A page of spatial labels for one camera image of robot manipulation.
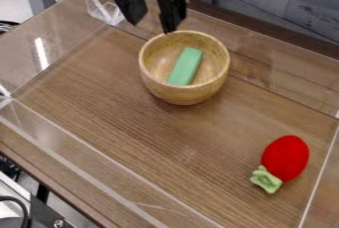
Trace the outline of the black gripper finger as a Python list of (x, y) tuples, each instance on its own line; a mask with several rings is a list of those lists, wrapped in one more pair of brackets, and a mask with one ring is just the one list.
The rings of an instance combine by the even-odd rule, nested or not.
[(136, 25), (148, 12), (145, 0), (113, 0), (127, 22)]
[(160, 13), (159, 19), (165, 34), (176, 31), (187, 17), (187, 0), (156, 0)]

